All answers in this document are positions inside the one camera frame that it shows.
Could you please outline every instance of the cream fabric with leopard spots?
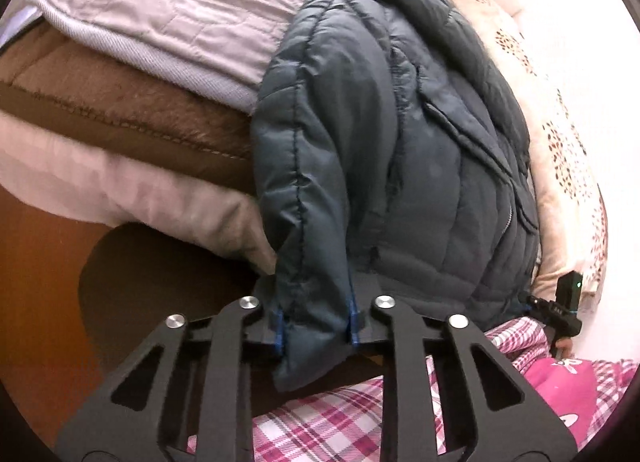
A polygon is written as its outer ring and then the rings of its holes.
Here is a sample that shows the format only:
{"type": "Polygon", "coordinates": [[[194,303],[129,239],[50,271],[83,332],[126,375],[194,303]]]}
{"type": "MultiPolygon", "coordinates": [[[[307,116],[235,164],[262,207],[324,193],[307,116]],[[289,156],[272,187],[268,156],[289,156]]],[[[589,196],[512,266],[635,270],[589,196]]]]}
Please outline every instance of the cream fabric with leopard spots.
{"type": "Polygon", "coordinates": [[[607,262],[607,219],[598,184],[562,96],[527,57],[514,20],[491,0],[452,0],[471,22],[520,103],[530,133],[531,176],[542,260],[532,291],[553,299],[558,278],[583,273],[581,307],[600,301],[607,262]]]}

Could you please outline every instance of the brown blanket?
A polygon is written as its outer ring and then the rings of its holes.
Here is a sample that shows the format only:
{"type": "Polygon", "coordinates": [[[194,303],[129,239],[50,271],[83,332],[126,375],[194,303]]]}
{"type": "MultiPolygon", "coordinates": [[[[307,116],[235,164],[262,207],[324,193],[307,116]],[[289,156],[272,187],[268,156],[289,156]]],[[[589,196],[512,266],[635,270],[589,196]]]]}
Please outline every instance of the brown blanket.
{"type": "Polygon", "coordinates": [[[255,191],[248,115],[86,48],[46,22],[0,54],[0,109],[109,152],[255,191]]]}

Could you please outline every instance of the jacket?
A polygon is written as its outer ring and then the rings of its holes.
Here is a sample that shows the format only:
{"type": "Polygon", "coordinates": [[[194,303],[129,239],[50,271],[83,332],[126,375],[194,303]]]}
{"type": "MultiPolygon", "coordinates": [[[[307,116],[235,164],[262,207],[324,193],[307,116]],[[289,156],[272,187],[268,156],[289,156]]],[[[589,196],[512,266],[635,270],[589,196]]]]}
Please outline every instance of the jacket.
{"type": "Polygon", "coordinates": [[[252,139],[278,255],[256,294],[280,316],[281,390],[353,351],[360,291],[483,330],[521,311],[538,243],[529,134],[449,0],[307,0],[252,139]]]}

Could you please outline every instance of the plaid fabric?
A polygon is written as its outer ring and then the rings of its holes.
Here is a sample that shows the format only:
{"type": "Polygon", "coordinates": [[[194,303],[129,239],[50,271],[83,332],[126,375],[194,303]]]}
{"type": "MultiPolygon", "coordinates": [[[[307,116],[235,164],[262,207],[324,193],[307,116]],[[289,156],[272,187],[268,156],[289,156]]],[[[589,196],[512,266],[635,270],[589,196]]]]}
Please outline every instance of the plaid fabric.
{"type": "MultiPolygon", "coordinates": [[[[531,318],[512,320],[486,336],[520,372],[526,372],[536,360],[549,357],[544,329],[531,318]]],[[[637,365],[627,363],[619,366],[621,369],[617,372],[616,381],[626,381],[628,386],[637,365]]],[[[436,446],[441,454],[446,451],[445,425],[433,359],[426,359],[426,368],[433,399],[436,446]]],[[[602,427],[623,393],[613,391],[606,380],[608,376],[604,363],[593,434],[602,427]]],[[[255,418],[256,462],[378,462],[382,435],[382,387],[382,378],[375,378],[348,388],[294,400],[274,412],[255,418]]],[[[195,449],[196,438],[192,437],[189,451],[193,453],[195,449]]]]}

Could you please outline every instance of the pink quilted blanket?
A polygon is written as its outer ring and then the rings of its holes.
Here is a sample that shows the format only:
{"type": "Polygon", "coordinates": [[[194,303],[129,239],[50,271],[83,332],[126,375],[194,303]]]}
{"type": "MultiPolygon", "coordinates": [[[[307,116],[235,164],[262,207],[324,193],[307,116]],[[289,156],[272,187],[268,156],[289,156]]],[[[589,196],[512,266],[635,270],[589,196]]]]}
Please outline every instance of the pink quilted blanket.
{"type": "MultiPolygon", "coordinates": [[[[556,361],[542,325],[531,318],[509,321],[486,336],[542,395],[582,448],[603,426],[625,393],[638,363],[556,361]]],[[[446,452],[440,394],[427,358],[438,453],[446,452]]],[[[254,419],[256,462],[378,462],[382,424],[382,378],[288,402],[254,419]]],[[[189,440],[196,451],[196,437],[189,440]]]]}

